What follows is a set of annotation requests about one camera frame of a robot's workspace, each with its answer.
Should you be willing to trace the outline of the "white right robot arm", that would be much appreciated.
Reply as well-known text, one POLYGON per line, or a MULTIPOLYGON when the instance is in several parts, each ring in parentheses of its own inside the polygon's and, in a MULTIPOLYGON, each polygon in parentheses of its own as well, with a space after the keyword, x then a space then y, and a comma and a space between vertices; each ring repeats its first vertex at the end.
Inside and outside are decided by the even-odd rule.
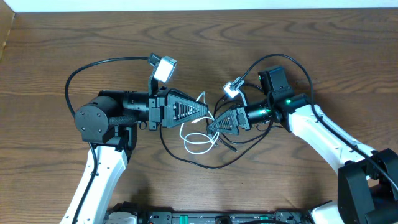
POLYGON ((313 223, 397 223, 397 154, 357 141, 329 119, 307 95, 234 107, 219 115, 210 133, 238 134, 239 127, 272 121, 303 139, 338 176, 338 199, 310 211, 313 223))

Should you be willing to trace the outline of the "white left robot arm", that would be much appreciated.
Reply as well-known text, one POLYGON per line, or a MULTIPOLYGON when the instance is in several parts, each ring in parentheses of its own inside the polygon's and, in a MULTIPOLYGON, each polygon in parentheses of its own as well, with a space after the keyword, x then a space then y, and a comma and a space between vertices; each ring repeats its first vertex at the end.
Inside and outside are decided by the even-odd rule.
POLYGON ((137 125, 173 128, 208 113, 205 103, 162 87, 155 93, 103 90, 74 115, 89 144, 83 176, 62 223, 101 223, 137 142, 137 125))

